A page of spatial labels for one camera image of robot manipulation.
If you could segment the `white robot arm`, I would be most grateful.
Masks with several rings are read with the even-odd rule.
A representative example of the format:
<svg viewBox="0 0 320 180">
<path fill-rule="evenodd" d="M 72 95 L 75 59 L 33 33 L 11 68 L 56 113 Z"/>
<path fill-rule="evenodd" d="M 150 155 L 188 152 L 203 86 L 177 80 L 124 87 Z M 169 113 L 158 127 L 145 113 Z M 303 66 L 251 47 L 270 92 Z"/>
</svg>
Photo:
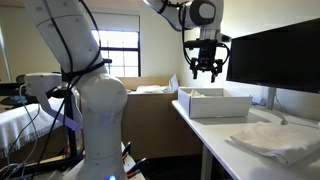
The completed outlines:
<svg viewBox="0 0 320 180">
<path fill-rule="evenodd" d="M 43 39 L 80 92 L 86 155 L 62 180 L 128 180 L 123 166 L 121 121 L 127 103 L 123 83 L 109 75 L 82 0 L 23 0 Z M 223 0 L 143 0 L 176 31 L 199 27 L 200 42 L 220 42 Z"/>
</svg>

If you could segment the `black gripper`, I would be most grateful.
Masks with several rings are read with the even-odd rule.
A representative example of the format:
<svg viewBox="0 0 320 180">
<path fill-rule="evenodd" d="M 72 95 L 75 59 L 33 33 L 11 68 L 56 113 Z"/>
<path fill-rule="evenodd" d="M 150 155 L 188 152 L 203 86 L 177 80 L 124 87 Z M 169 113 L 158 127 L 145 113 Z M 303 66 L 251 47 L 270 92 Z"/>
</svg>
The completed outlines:
<svg viewBox="0 0 320 180">
<path fill-rule="evenodd" d="M 225 64 L 230 54 L 229 48 L 217 40 L 193 40 L 186 41 L 184 47 L 190 50 L 197 48 L 199 50 L 198 57 L 191 59 L 190 69 L 192 70 L 193 79 L 197 79 L 198 71 L 210 71 L 211 83 L 215 82 L 216 77 L 222 72 L 222 66 Z M 216 49 L 225 48 L 227 51 L 227 56 L 224 60 L 216 59 Z"/>
</svg>

